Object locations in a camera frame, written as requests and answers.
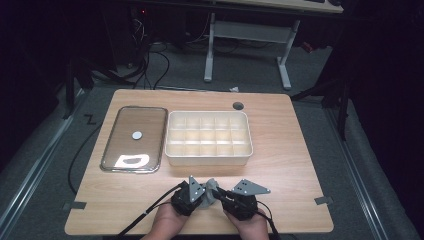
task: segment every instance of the person's hand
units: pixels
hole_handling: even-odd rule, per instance
[[[265,214],[262,209],[258,209],[259,212]],[[255,214],[250,220],[239,221],[229,212],[224,211],[228,219],[236,226],[241,239],[243,240],[269,240],[267,220]]]
[[[161,205],[156,212],[152,229],[142,239],[169,240],[181,231],[188,218],[178,214],[170,203]]]

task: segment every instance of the dark background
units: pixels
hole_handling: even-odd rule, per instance
[[[378,161],[424,236],[423,1],[343,4],[344,15],[372,17],[372,24],[343,27],[334,22],[323,27],[305,20],[295,45],[308,42],[315,48],[335,47],[318,84],[345,76],[346,65],[354,64],[350,97]],[[113,70],[133,62],[135,45],[129,34],[133,26],[128,5],[8,1],[0,9],[3,169],[57,105],[56,94],[65,82],[71,57],[84,56]],[[180,47],[202,32],[207,17],[206,13],[173,9],[147,10],[148,30],[154,29],[155,37]],[[350,62],[358,49],[362,50],[359,58]]]

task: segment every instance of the gray carpet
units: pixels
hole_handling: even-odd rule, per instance
[[[247,55],[250,48],[239,48],[230,54],[216,54],[214,80],[203,82],[205,50],[187,50],[168,48],[162,52],[170,61],[168,73],[162,79],[158,88],[178,87],[202,89],[210,91],[228,91],[239,87],[241,92],[287,93],[293,95],[313,86],[331,49],[318,50],[307,54],[302,49],[294,48],[287,62],[289,76],[293,89],[290,92],[282,89],[278,69],[275,65],[277,46],[262,49],[267,54],[261,56],[260,50]],[[231,50],[225,46],[222,51]],[[166,69],[166,60],[159,54],[152,53],[148,79],[154,81]],[[144,85],[140,81],[138,88]],[[72,202],[74,195],[67,183],[68,169],[74,155],[87,136],[101,124],[107,111],[110,99],[115,89],[122,86],[98,82],[87,98],[74,114],[74,120],[60,141],[53,160],[32,198],[22,212],[19,220],[9,235],[9,239],[100,239],[99,236],[67,236],[64,226],[68,211],[63,210],[67,202]],[[337,136],[320,104],[314,98],[294,103],[307,147],[310,151],[318,178],[325,196],[333,198],[329,205],[334,222],[334,230],[326,234],[296,234],[298,239],[374,239],[367,219],[363,213],[357,194],[347,173],[344,155],[339,147]],[[381,171],[360,123],[350,107],[350,117],[347,121],[347,137],[349,147],[364,182],[375,201],[389,239],[419,239],[409,219],[403,213],[396,195],[391,189]],[[46,142],[54,135],[54,129],[61,123],[63,105],[56,109],[37,129],[31,139],[28,139],[15,156],[12,164],[1,174],[0,192],[2,201],[0,210],[3,212],[16,194],[17,188],[29,171],[37,157],[42,153]],[[87,124],[92,115],[92,122]],[[78,188],[85,171],[85,166],[95,144],[97,133],[83,146],[75,165],[72,168],[72,183]],[[283,239],[292,239],[283,235]]]

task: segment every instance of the black hole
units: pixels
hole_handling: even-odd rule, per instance
[[[235,103],[233,103],[233,108],[235,110],[242,110],[244,108],[244,105],[241,102],[235,102]]]

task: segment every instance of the floor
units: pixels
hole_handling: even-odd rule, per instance
[[[205,83],[204,45],[180,50],[158,43],[150,53],[147,78],[137,88],[149,89],[166,73],[157,89],[230,91],[237,87],[240,92],[294,95],[315,84],[331,54],[331,48],[312,53],[293,48],[287,62],[293,87],[286,91],[275,62],[281,46],[255,44],[218,46],[214,79]],[[122,74],[127,71],[131,70],[120,68]],[[62,118],[66,111],[64,91],[59,93],[60,106],[34,131],[0,175],[0,239],[100,239],[64,232],[66,206],[74,199],[69,183],[78,188],[96,140],[96,127],[113,92],[124,87],[96,80],[93,90],[79,92],[78,107],[66,120]],[[282,238],[419,239],[369,147],[354,106],[349,106],[347,141],[341,141],[334,131],[337,109],[323,109],[319,100],[309,97],[293,104],[323,192],[333,199],[328,207],[335,228],[326,234],[283,234]],[[90,116],[97,125],[87,124]]]

